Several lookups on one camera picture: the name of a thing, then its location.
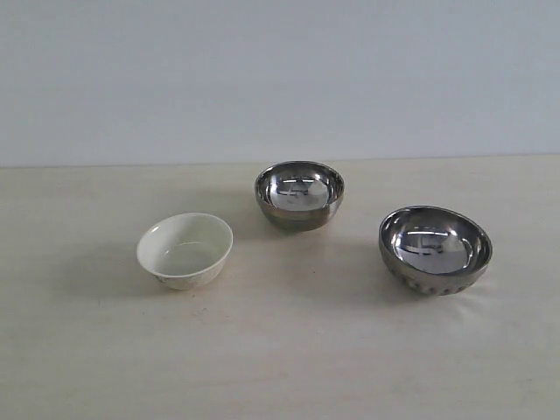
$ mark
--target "white table surface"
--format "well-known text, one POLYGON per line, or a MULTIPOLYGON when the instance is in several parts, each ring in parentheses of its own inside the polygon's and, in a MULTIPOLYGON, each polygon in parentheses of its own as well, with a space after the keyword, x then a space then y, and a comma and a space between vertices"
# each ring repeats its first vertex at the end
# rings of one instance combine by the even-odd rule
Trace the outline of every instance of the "white table surface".
POLYGON ((331 163, 335 218, 283 234, 266 164, 0 171, 0 418, 558 419, 560 157, 331 163), (488 272, 421 298, 385 270, 392 210, 450 207, 490 234, 488 272), (167 216, 228 221, 213 283, 138 266, 167 216))

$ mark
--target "white ceramic bowl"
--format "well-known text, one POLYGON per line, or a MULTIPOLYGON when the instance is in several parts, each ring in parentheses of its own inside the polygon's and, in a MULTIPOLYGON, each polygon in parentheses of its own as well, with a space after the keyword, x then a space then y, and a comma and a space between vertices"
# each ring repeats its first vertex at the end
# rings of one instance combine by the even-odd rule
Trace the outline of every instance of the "white ceramic bowl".
POLYGON ((224 220, 184 213, 152 226, 138 243, 136 257, 159 282, 184 291, 214 280, 233 243, 231 227, 224 220))

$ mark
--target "ceramic bowl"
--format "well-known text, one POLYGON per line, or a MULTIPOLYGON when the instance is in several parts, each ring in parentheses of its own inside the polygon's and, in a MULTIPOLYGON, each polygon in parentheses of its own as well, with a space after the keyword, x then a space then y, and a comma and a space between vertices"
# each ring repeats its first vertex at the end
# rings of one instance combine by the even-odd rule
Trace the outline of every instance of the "ceramic bowl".
POLYGON ((188 290, 220 274, 233 242, 231 227, 219 217, 184 213, 151 227, 138 243, 136 256, 160 283, 188 290))
POLYGON ((429 295, 463 291, 492 258, 492 243, 482 227, 434 206, 405 207, 388 215, 379 229, 379 248, 394 275, 429 295))
POLYGON ((291 161, 264 170, 255 196, 264 215, 280 228, 306 231, 325 225, 337 212, 344 180, 329 166, 291 161))

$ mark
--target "shiny metal surface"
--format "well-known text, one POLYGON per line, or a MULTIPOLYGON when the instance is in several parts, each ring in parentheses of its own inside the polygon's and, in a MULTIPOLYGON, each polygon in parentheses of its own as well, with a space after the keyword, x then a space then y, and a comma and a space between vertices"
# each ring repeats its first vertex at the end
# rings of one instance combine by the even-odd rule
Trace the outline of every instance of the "shiny metal surface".
POLYGON ((411 206, 387 216, 379 248, 388 269, 430 295, 463 291, 486 271, 492 243, 464 215, 434 206, 411 206))
POLYGON ((255 181, 255 196, 264 215, 280 228, 320 228, 336 213, 344 180, 324 164, 291 161, 264 170, 255 181))

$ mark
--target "bowl rim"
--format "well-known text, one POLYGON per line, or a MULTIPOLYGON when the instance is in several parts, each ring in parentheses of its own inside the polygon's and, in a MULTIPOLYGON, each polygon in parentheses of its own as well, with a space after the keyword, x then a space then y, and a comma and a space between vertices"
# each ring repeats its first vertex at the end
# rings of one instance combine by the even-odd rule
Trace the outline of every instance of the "bowl rim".
POLYGON ((152 274, 153 276, 156 277, 163 277, 163 278, 170 278, 170 279, 178 279, 178 278, 188 278, 188 277, 195 277, 199 274, 203 274, 208 272, 209 270, 213 269, 214 267, 220 265, 221 263, 223 263, 229 256, 229 253, 231 252, 232 247, 234 246, 234 232, 232 230, 232 228, 228 225, 228 223, 223 220, 222 218, 214 215, 214 214, 210 214, 210 213, 180 213, 180 214, 175 214, 173 216, 167 217, 165 219, 160 220, 159 222, 155 223, 154 225, 152 225, 148 230, 146 230, 142 237, 140 238, 140 241, 138 241, 138 244, 136 245, 136 259, 138 260, 138 263, 140 264, 140 266, 148 271, 150 274, 152 274), (192 273, 186 273, 186 274, 177 274, 177 275, 169 275, 169 274, 165 274, 165 273, 160 273, 158 271, 155 271, 154 269, 149 269, 145 266, 144 262, 140 259, 140 245, 143 242, 148 241, 150 234, 153 232, 153 230, 157 227, 159 227, 162 223, 165 223, 167 221, 171 221, 173 219, 183 219, 183 218, 187 218, 187 217, 205 217, 207 219, 213 219, 215 221, 217 221, 218 223, 220 223, 222 226, 224 226, 226 228, 226 230, 229 233, 229 245, 226 249, 226 252, 220 257, 220 259, 214 263, 212 263, 211 265, 209 265, 208 267, 204 268, 204 269, 200 269, 198 271, 194 271, 192 273))
POLYGON ((253 184, 253 189, 254 189, 254 192, 255 192, 255 195, 256 195, 257 199, 259 200, 259 202, 261 204, 263 204, 267 207, 270 207, 270 208, 275 208, 277 210, 285 212, 286 214, 299 214, 299 213, 305 213, 305 212, 320 211, 320 210, 323 210, 325 208, 328 208, 329 206, 331 206, 332 204, 334 204, 338 201, 341 201, 342 198, 344 197, 344 191, 346 189, 346 186, 345 186, 344 179, 342 178, 342 175, 340 175, 340 173, 337 170, 335 170, 334 168, 332 168, 328 164, 323 164, 321 162, 317 162, 317 161, 314 161, 314 160, 286 160, 284 162, 278 162, 277 164, 272 164, 268 168, 261 171, 261 173, 259 173, 258 176, 255 179, 255 183, 253 184), (287 210, 285 208, 274 206, 273 204, 269 203, 266 199, 263 199, 263 197, 259 193, 258 186, 259 186, 259 181, 264 179, 264 176, 266 175, 266 173, 271 172, 272 170, 276 169, 278 166, 295 165, 295 164, 298 164, 298 165, 301 165, 301 164, 316 165, 316 166, 322 167, 324 169, 327 169, 329 172, 332 172, 335 175, 335 177, 337 178, 337 180, 339 180, 338 185, 339 185, 339 188, 340 188, 340 194, 338 195, 338 197, 336 199, 332 200, 332 201, 327 202, 324 206, 322 206, 320 208, 314 208, 312 210, 287 210))
POLYGON ((484 263, 478 269, 476 269, 476 271, 474 271, 472 273, 469 273, 469 274, 481 272, 482 270, 485 270, 488 267, 488 264, 490 263, 490 260, 492 260, 492 256, 493 256, 493 253, 494 253, 494 245, 492 244, 492 241, 490 240, 490 236, 488 235, 487 231, 484 230, 477 222, 475 222, 471 218, 465 216, 464 214, 456 212, 454 210, 450 210, 449 208, 441 207, 441 206, 430 206, 430 205, 404 206, 404 207, 401 207, 401 208, 397 208, 395 211, 389 213, 387 216, 385 216, 383 218, 383 220, 381 221, 381 224, 379 225, 378 242, 379 242, 379 246, 383 247, 389 253, 389 255, 392 258, 398 260, 398 262, 403 264, 404 266, 406 266, 406 267, 408 267, 408 268, 410 268, 410 269, 412 269, 412 270, 414 270, 418 273, 423 273, 423 274, 428 275, 428 276, 455 277, 455 276, 460 276, 461 275, 461 270, 460 269, 449 272, 449 273, 429 273, 428 271, 418 269, 414 265, 412 265, 412 264, 410 264, 410 263, 408 263, 404 260, 401 260, 400 258, 395 256, 395 253, 391 249, 389 249, 389 247, 387 247, 385 245, 385 243, 382 239, 382 229, 383 229, 383 226, 385 226, 387 220, 397 213, 403 212, 405 210, 414 210, 414 209, 418 209, 418 208, 443 211, 445 213, 452 214, 456 217, 459 217, 460 219, 463 219, 464 221, 467 221, 467 222, 471 223, 479 231, 480 236, 482 236, 486 239, 486 242, 487 242, 487 245, 488 245, 488 257, 486 258, 484 263))

